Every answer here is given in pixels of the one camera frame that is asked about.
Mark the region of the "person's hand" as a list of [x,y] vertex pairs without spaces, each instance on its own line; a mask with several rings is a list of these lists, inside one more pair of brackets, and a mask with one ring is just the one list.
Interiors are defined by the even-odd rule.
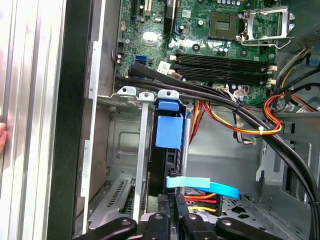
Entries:
[[6,145],[6,140],[7,140],[7,130],[6,130],[7,125],[3,122],[0,123],[0,155],[3,154],[5,145]]

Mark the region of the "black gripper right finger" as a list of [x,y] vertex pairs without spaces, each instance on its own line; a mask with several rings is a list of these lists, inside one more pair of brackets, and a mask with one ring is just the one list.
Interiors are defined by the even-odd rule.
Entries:
[[205,221],[202,216],[190,213],[186,199],[182,194],[174,196],[175,212],[178,214],[179,227],[184,233],[183,240],[278,240],[272,235],[254,226],[231,217],[218,219],[214,224]]

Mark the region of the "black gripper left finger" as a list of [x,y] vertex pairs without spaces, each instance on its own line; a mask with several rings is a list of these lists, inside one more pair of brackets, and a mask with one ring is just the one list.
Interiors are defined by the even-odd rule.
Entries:
[[169,240],[173,194],[158,196],[158,212],[146,213],[136,222],[119,217],[81,236],[82,240]]

